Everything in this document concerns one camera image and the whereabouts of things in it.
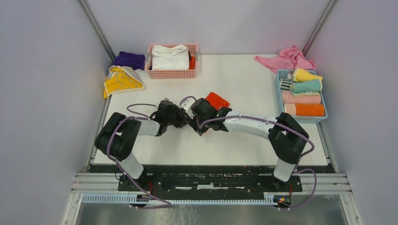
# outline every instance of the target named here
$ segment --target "cable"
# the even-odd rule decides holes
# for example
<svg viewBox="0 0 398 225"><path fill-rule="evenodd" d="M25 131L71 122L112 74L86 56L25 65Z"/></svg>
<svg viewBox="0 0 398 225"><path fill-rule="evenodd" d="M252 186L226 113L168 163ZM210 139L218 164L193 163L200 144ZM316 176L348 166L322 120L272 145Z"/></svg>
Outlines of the cable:
<svg viewBox="0 0 398 225"><path fill-rule="evenodd" d="M166 201L166 200L163 200L163 199L160 199L160 198L158 198L158 197L156 197L156 196L154 196L154 195L148 193L148 192L145 191L142 187L140 187L140 186L134 181L134 179L133 179L128 173L126 173L126 171L120 166L120 164L116 161L116 159L114 159L113 157L110 156L110 148L111 148L112 141L113 141L113 139L114 139L114 137L115 137L115 135L116 135L116 132L117 132L117 131L119 130L119 128L123 125L123 123L125 123L126 121L131 120L131 119L147 120L147 118L129 116L129 117L126 117L125 119L123 119L122 121L120 121L120 123L116 126L115 130L113 131L113 133L112 133L112 135L111 135L111 137L110 137L110 139L109 139L108 146L107 146L107 156L108 156L108 158L109 158L110 160L112 160L113 162L116 163L116 166L122 171L122 173L123 173L124 175L126 175L126 177L128 177L128 178L130 179L130 181L131 181L140 191L144 192L146 195L148 195L149 197L151 197L151 198L153 198L153 199L156 199L156 200L158 200L158 201L160 201L160 202L166 203L165 205L157 205L157 206L144 207L144 208L138 208L138 207L136 207L136 209L150 210L150 209L160 209L160 208L170 207L170 206L171 206L171 203L170 203L170 202L168 202L168 201Z"/></svg>
<svg viewBox="0 0 398 225"><path fill-rule="evenodd" d="M199 124L199 117L196 117L196 124L198 125L199 128L201 128Z"/></svg>
<svg viewBox="0 0 398 225"><path fill-rule="evenodd" d="M289 186L290 186L290 192L288 196L291 196L291 194L293 194L293 187L291 186L291 184Z"/></svg>
<svg viewBox="0 0 398 225"><path fill-rule="evenodd" d="M137 106L137 105L147 105L147 106L154 106L154 107L156 107L156 105L154 105L154 104L148 104L148 103L137 103L137 104L132 104L132 105L129 105L129 106L126 108L126 109L127 109L127 111L129 111L130 113L134 113L134 114L137 114L137 115L140 115L140 116L144 116L144 117L146 117L146 118L145 118L146 120L148 120L148 119L149 119L149 116L147 116L147 115L145 115L145 114L143 114L143 113L140 113L140 112L133 111L133 110L131 110L131 109L130 109L130 107Z"/></svg>
<svg viewBox="0 0 398 225"><path fill-rule="evenodd" d="M286 206L288 206L288 207L290 207L291 206L291 204L293 203L293 198L290 196L290 198L291 198L291 202L290 202L290 205L289 204L286 204L286 203L284 203L284 202L281 202L282 204L284 204L284 205L286 205Z"/></svg>
<svg viewBox="0 0 398 225"><path fill-rule="evenodd" d="M314 193L315 193L316 182L317 182L317 180L316 180L316 174L315 174L314 170L309 169L309 168L308 168L308 169L303 169L303 170L300 170L300 171L297 171L297 172L296 172L296 168L297 168L297 166L299 165L300 159L301 159L303 156L305 156L305 155L311 153L311 152L315 149L314 143L313 143L311 140L309 140L306 136L300 134L299 132L297 132L297 131L291 129L290 127L287 127L287 126L285 126L285 125L283 125L283 124L281 124L281 123L274 122L274 121L270 121L270 120L266 120L266 119L262 119L262 118L257 118L257 117L253 117L253 116L235 115L235 116L225 116L225 117L219 117L219 118L209 119L209 120L206 120L206 121L202 122L202 124L199 126L199 128L202 128L205 124L207 124L207 123L209 123L209 122L213 122L213 121L217 121L217 120L232 119L232 118L244 118L244 119L257 120L257 121L261 121L261 122L265 122L265 123L274 124L274 125L276 125L276 126L279 126L279 127L283 128L283 129L285 129L285 130L288 130L288 131L294 133L295 135L301 137L302 139L304 139L306 142L308 142L308 143L311 145L310 150L308 150L308 151L302 153L302 154L300 155L300 157L298 158L298 162L297 162L297 164L295 165L295 167L294 167L294 169L293 169L293 173L294 173L294 174L299 174L299 173L303 173L303 172L306 172L306 171L312 172L312 173L314 174L314 181L315 181L315 182L314 182L314 188L313 188L313 190L312 190L310 196L309 196L304 202L302 202L301 204L298 204L298 205L296 205L296 206L294 206L294 207L291 207L291 208L289 208L289 209L286 209L286 210L296 209L296 208L302 206L303 204L307 203L307 202L313 197L313 195L314 195Z"/></svg>
<svg viewBox="0 0 398 225"><path fill-rule="evenodd" d="M120 178L118 179L118 178L116 177L116 174L117 174L118 171L119 171L119 168L117 168L116 171L115 171L115 178L116 178L116 180L120 180Z"/></svg>
<svg viewBox="0 0 398 225"><path fill-rule="evenodd" d="M156 115L157 112L158 112L158 111L153 112L153 113L149 116L149 118L153 119L153 117Z"/></svg>
<svg viewBox="0 0 398 225"><path fill-rule="evenodd" d="M310 171L310 172L312 172L312 173L314 174L314 188L312 189L312 192L311 192L310 196L309 196L305 201L303 201L302 203L300 203L300 204L298 204L298 205L295 205L295 206L293 206L293 207L290 207L290 208L287 209L287 210L294 210L294 209L297 209L297 208L303 206L305 203L307 203L307 202L313 197L313 195L314 195L314 193L315 193L315 189L316 189L316 183L317 183L315 171L312 170L312 169L310 169L310 168L307 168L307 169L300 170L300 171L293 172L293 173L294 173L294 174L299 174L299 173L303 173L303 172L307 172L307 171Z"/></svg>
<svg viewBox="0 0 398 225"><path fill-rule="evenodd" d="M287 127L287 126L285 126L285 125L283 125L281 123L278 123L278 122L274 122L274 121L270 121L270 120L266 120L266 119L262 119L262 118L257 118L257 117L253 117L253 116L235 115L235 116L224 116L224 117L218 117L218 118L214 118L214 119L209 119L209 120L206 120L206 121L202 122L199 125L199 129L202 129L202 127L205 124L209 123L209 122L213 122L213 121L217 121L217 120L235 119L235 118L244 118L244 119L257 120L257 121L264 122L264 123L274 124L274 125L277 125L278 127L281 127L281 128L283 128L285 130L288 130L288 131L294 133L295 135L301 137L302 139L304 139L304 141L308 142L311 145L311 148L310 148L310 150L308 150L308 151L304 152L303 154L301 154L299 158L302 158L303 156L311 153L315 149L315 145L314 145L314 143L311 140L309 140L306 136L300 134L299 132L293 130L292 128Z"/></svg>
<svg viewBox="0 0 398 225"><path fill-rule="evenodd" d="M183 98L183 99L181 100L180 105L182 105L182 104L184 103L184 101L187 100L187 99L189 99L189 98L193 98L193 100L196 101L196 98L195 98L194 96L187 96L187 97L185 97L185 98Z"/></svg>
<svg viewBox="0 0 398 225"><path fill-rule="evenodd" d="M152 194L152 182L147 183L149 184L151 187L149 188L149 193Z"/></svg>

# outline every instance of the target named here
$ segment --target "rolled towel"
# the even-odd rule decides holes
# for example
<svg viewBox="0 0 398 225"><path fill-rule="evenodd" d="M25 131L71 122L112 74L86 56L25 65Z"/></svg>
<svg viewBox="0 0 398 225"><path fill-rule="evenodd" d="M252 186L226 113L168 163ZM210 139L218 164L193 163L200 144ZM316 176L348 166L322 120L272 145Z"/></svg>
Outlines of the rolled towel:
<svg viewBox="0 0 398 225"><path fill-rule="evenodd" d="M293 80L296 82L304 82L318 79L322 81L323 77L318 75L313 75L305 69L297 68L293 73Z"/></svg>
<svg viewBox="0 0 398 225"><path fill-rule="evenodd" d="M322 82L318 79L316 80L311 80L311 81L305 81L301 83L292 83L290 85L290 90L294 93L302 93L306 91L321 91L322 90Z"/></svg>
<svg viewBox="0 0 398 225"><path fill-rule="evenodd" d="M296 106L293 103L286 103L283 105L285 113L296 115Z"/></svg>
<svg viewBox="0 0 398 225"><path fill-rule="evenodd" d="M294 97L291 91L283 90L282 91L282 102L283 103L302 103L302 104L320 104L321 96L300 96Z"/></svg>
<svg viewBox="0 0 398 225"><path fill-rule="evenodd" d="M312 91L306 91L306 92L300 92L300 93L294 93L293 91L290 91L290 92L295 98L298 98L300 96L320 95L319 92L312 92Z"/></svg>
<svg viewBox="0 0 398 225"><path fill-rule="evenodd" d="M325 107L321 104L284 104L285 113L295 116L324 116Z"/></svg>
<svg viewBox="0 0 398 225"><path fill-rule="evenodd" d="M290 81L288 79L281 79L279 86L281 87L282 90L290 90L290 86L294 83L297 82Z"/></svg>

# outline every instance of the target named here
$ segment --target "pink towel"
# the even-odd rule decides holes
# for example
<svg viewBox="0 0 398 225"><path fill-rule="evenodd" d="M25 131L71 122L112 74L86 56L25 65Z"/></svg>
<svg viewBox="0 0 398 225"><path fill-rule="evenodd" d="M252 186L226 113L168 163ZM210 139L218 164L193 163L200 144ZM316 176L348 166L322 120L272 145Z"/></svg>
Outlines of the pink towel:
<svg viewBox="0 0 398 225"><path fill-rule="evenodd" d="M321 95L294 97L290 90L282 90L283 103L320 104Z"/></svg>
<svg viewBox="0 0 398 225"><path fill-rule="evenodd" d="M303 53L296 47L286 48L279 52L278 56L272 59L256 56L254 60L276 73L279 69L310 69L315 70L313 60L307 60Z"/></svg>

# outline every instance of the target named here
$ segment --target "red cloth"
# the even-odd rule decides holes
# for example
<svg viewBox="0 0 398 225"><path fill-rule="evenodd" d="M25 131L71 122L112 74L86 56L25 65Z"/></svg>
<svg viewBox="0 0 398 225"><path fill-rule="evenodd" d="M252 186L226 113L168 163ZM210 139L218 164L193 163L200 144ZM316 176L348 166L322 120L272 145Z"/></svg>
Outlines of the red cloth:
<svg viewBox="0 0 398 225"><path fill-rule="evenodd" d="M307 60L303 53L296 47L283 49L278 56L270 58L256 56L254 60L276 73L279 69L310 69L315 70L313 60Z"/></svg>
<svg viewBox="0 0 398 225"><path fill-rule="evenodd" d="M230 105L224 98L220 97L214 92L210 92L210 94L206 97L206 100L213 106L216 110L219 110L221 107L228 107Z"/></svg>
<svg viewBox="0 0 398 225"><path fill-rule="evenodd" d="M195 56L191 57L191 60L189 61L189 69L194 69L195 68Z"/></svg>

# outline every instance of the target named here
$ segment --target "orange cloth in basket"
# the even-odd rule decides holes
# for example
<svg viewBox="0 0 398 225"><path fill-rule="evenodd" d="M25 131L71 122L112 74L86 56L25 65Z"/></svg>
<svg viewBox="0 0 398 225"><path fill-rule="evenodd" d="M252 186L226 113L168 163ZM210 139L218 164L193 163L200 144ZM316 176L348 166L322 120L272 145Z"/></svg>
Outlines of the orange cloth in basket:
<svg viewBox="0 0 398 225"><path fill-rule="evenodd" d="M195 56L191 56L191 60L189 61L189 69L195 68Z"/></svg>
<svg viewBox="0 0 398 225"><path fill-rule="evenodd" d="M295 116L324 116L325 107L322 104L284 104L285 113Z"/></svg>

